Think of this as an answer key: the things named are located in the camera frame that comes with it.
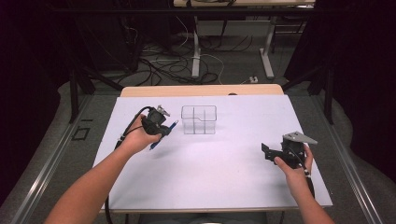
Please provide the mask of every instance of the white paper sheet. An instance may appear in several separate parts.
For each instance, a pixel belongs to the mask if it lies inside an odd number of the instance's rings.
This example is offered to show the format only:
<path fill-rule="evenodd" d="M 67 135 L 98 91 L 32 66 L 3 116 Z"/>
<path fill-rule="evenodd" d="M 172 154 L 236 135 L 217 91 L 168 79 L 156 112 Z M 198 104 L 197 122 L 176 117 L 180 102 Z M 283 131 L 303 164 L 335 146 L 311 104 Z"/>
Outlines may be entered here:
<path fill-rule="evenodd" d="M 261 143 L 281 149 L 282 135 L 301 132 L 286 95 L 120 97 L 114 107 L 97 164 L 144 106 L 162 105 L 179 124 L 153 150 L 126 164 L 110 192 L 111 209 L 279 209 L 297 207 L 282 171 L 264 158 Z M 215 134 L 184 134 L 183 105 L 215 105 Z M 332 205 L 314 163 L 316 199 Z"/>

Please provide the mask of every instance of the transparent box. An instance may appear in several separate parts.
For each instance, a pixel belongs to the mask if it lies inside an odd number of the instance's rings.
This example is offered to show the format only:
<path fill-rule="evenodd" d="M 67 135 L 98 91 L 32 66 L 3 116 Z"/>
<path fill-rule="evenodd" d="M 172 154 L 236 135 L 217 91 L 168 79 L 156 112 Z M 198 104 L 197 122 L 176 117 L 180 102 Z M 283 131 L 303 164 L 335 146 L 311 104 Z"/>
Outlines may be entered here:
<path fill-rule="evenodd" d="M 185 134 L 216 133 L 217 109 L 214 105 L 184 105 L 181 119 Z"/>

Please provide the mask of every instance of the blue marker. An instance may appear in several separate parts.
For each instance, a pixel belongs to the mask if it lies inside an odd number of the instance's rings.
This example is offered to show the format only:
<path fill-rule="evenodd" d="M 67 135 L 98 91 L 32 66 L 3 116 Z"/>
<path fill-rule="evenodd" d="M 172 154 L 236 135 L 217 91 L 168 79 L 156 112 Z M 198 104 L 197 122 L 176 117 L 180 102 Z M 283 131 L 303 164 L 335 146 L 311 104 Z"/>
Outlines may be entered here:
<path fill-rule="evenodd" d="M 175 121 L 175 122 L 173 122 L 173 124 L 172 124 L 171 126 L 169 126 L 169 129 L 171 130 L 171 132 L 172 132 L 172 129 L 175 128 L 175 126 L 177 125 L 177 123 L 178 123 L 178 120 Z M 151 146 L 149 146 L 149 149 L 150 149 L 150 150 L 154 149 L 160 142 L 161 142 L 161 139 L 160 139 L 160 141 L 151 144 Z"/>

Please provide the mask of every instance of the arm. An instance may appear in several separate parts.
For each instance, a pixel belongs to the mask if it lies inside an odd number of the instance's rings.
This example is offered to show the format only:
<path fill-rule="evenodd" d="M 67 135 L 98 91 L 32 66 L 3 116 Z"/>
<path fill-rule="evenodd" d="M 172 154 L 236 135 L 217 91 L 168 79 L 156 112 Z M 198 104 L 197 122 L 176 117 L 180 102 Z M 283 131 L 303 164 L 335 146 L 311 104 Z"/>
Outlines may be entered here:
<path fill-rule="evenodd" d="M 314 156 L 309 147 L 305 147 L 305 166 L 311 173 Z M 285 173 L 291 196 L 297 202 L 305 224 L 334 223 L 324 209 L 314 199 L 305 180 L 303 168 L 291 169 L 282 159 L 275 158 L 277 166 Z"/>
<path fill-rule="evenodd" d="M 142 115 L 131 129 L 142 126 Z M 52 208 L 46 223 L 92 223 L 126 162 L 160 134 L 148 135 L 143 128 L 129 133 L 122 144 L 78 179 Z"/>

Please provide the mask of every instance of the table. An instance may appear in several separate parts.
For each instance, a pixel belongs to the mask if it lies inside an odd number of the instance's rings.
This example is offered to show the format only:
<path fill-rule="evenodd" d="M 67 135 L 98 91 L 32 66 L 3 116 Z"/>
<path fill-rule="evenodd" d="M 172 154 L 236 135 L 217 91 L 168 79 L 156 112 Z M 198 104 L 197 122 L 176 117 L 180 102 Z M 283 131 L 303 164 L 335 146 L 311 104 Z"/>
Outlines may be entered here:
<path fill-rule="evenodd" d="M 281 6 L 302 6 L 312 5 L 315 0 L 236 0 L 233 7 L 281 7 Z M 174 0 L 175 7 L 186 7 L 187 0 Z M 192 7 L 226 7 L 225 3 L 205 3 L 191 0 Z M 194 32 L 194 56 L 192 63 L 192 77 L 199 76 L 199 65 L 201 49 L 199 48 L 198 35 L 221 35 L 223 21 L 198 21 L 195 17 L 196 32 Z M 223 35 L 249 34 L 255 36 L 265 36 L 264 47 L 260 49 L 262 64 L 267 78 L 274 78 L 274 72 L 268 58 L 268 51 L 271 46 L 272 37 L 276 26 L 276 17 L 269 21 L 227 21 Z"/>
<path fill-rule="evenodd" d="M 128 119 L 145 105 L 161 103 L 171 114 L 166 125 L 179 119 L 181 105 L 214 104 L 218 108 L 217 132 L 185 135 L 179 124 L 156 148 L 134 155 L 110 192 L 110 210 L 179 213 L 297 208 L 283 173 L 261 152 L 261 142 L 280 149 L 281 135 L 287 130 L 302 132 L 289 97 L 282 93 L 278 85 L 124 89 L 94 164 L 113 150 Z M 238 120 L 233 116 L 240 114 L 246 117 Z M 312 176 L 319 204 L 331 206 L 315 163 Z"/>

